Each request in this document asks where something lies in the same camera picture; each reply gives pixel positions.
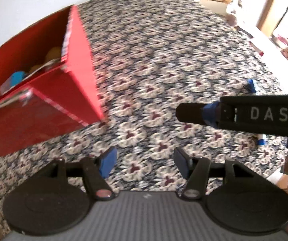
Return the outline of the blue white marker pen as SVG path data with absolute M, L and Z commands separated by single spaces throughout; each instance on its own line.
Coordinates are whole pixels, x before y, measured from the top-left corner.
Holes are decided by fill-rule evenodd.
M 247 80 L 247 88 L 249 90 L 249 92 L 251 94 L 254 94 L 254 95 L 259 95 L 260 94 L 260 89 L 259 89 L 259 86 L 257 85 L 256 83 L 256 80 L 253 80 L 253 79 L 248 79 Z M 257 135 L 257 145 L 258 146 L 265 146 L 266 143 L 267 143 L 267 137 L 265 134 L 258 134 Z

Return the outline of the orange gourd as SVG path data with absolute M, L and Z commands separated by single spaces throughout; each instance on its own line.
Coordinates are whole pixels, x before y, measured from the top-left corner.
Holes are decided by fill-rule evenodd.
M 52 49 L 48 51 L 47 55 L 45 56 L 44 62 L 31 67 L 28 74 L 33 73 L 34 71 L 36 71 L 38 68 L 48 63 L 49 61 L 54 60 L 54 59 L 60 59 L 60 58 L 61 58 L 61 48 L 53 47 Z

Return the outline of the white blue-capped lotion tube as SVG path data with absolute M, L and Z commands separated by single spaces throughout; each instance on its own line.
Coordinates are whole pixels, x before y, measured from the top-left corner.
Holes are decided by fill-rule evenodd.
M 0 86 L 0 95 L 4 94 L 12 87 L 19 84 L 22 80 L 24 80 L 26 74 L 24 71 L 14 72 L 9 78 Z

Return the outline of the floral patterned tablecloth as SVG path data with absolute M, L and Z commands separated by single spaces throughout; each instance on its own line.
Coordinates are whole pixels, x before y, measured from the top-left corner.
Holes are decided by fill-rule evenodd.
M 285 161 L 282 137 L 258 146 L 249 133 L 180 123 L 181 102 L 213 102 L 247 93 L 280 94 L 277 79 L 241 35 L 193 0 L 92 0 L 79 6 L 91 45 L 99 96 L 108 117 L 82 130 L 0 157 L 0 228 L 9 232 L 5 196 L 52 159 L 72 162 L 110 146 L 108 178 L 120 190 L 176 190 L 184 180 L 173 150 L 217 163 L 235 159 L 263 177 Z

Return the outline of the red cardboard box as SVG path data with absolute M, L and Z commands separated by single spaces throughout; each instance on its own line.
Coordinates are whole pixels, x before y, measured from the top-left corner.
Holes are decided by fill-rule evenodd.
M 48 51 L 61 58 L 28 74 Z M 0 95 L 0 157 L 101 121 L 91 48 L 75 5 L 57 11 L 0 47 L 0 86 L 14 72 L 19 84 Z

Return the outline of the brown cardboard box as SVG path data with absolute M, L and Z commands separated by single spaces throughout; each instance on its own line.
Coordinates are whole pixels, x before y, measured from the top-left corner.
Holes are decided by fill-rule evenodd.
M 241 0 L 200 0 L 199 3 L 220 15 L 236 13 L 243 8 Z

